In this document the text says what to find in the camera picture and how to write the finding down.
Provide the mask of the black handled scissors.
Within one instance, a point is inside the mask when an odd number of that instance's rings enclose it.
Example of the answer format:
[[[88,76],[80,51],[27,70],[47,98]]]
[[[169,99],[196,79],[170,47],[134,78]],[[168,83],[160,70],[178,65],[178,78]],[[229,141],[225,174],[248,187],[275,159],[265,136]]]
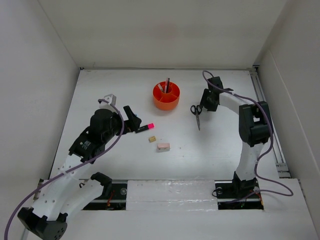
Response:
[[[202,106],[201,105],[192,105],[190,107],[190,111],[193,115],[195,115],[196,118],[196,124],[197,124],[197,128],[198,130],[200,130],[200,114],[202,112]]]

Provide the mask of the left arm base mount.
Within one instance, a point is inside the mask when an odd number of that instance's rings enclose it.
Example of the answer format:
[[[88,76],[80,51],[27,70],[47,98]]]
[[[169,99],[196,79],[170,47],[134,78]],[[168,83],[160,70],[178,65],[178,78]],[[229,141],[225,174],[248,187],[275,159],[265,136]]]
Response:
[[[93,174],[90,179],[102,182],[103,190],[99,197],[88,203],[84,211],[122,211],[126,210],[128,181],[112,180],[101,172]]]

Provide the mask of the green clear pen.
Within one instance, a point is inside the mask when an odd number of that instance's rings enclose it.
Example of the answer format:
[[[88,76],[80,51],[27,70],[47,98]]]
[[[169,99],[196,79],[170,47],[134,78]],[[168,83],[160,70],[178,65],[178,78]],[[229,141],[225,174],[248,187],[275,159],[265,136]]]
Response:
[[[161,84],[159,83],[157,86],[158,86],[158,88],[159,88],[163,93],[166,93],[166,90],[167,90],[166,84],[161,85]]]

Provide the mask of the black gel pen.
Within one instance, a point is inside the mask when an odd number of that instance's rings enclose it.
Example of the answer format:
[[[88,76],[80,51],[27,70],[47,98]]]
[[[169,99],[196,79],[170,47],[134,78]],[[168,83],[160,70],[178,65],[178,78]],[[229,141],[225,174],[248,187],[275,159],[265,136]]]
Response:
[[[170,88],[170,78],[168,77],[166,80],[166,90],[165,93],[169,93],[169,88]]]

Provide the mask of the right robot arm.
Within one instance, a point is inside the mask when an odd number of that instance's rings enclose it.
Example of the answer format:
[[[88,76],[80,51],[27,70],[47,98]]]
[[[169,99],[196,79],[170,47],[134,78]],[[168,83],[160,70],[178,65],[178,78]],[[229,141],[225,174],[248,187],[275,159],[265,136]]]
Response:
[[[269,106],[265,101],[257,104],[232,94],[224,88],[220,77],[207,80],[208,88],[203,91],[200,107],[215,112],[218,106],[226,107],[238,115],[238,132],[242,149],[238,167],[231,183],[217,183],[216,193],[220,199],[238,199],[248,195],[258,186],[255,165],[264,145],[271,137]]]

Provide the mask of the red clear pen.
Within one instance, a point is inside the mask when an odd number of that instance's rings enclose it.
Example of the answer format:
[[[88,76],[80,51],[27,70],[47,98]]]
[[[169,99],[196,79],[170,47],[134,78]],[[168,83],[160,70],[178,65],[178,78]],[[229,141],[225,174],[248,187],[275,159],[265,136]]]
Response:
[[[164,92],[164,93],[167,93],[167,92],[168,92],[168,83],[169,83],[169,80],[170,80],[170,79],[167,78],[166,81],[165,81],[165,85],[164,85],[164,89],[163,89],[163,92]]]

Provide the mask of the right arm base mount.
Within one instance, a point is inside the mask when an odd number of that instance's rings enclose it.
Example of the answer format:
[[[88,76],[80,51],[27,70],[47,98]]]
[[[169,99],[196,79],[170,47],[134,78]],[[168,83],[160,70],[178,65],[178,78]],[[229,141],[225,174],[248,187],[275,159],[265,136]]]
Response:
[[[217,198],[218,210],[264,210],[261,194],[253,193],[258,188],[256,179],[242,189],[232,181],[217,181],[211,195]]]

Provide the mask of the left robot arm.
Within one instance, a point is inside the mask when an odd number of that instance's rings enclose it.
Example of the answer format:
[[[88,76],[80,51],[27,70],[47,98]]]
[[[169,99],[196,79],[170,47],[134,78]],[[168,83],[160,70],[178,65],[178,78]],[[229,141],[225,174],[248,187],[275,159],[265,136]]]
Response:
[[[98,109],[87,128],[69,149],[57,175],[45,182],[45,189],[31,207],[23,207],[17,217],[27,230],[42,240],[59,240],[65,234],[69,220],[92,200],[112,194],[112,179],[101,172],[94,173],[86,182],[83,174],[104,155],[106,144],[114,137],[136,131],[141,124],[127,105],[127,120],[117,109]]]

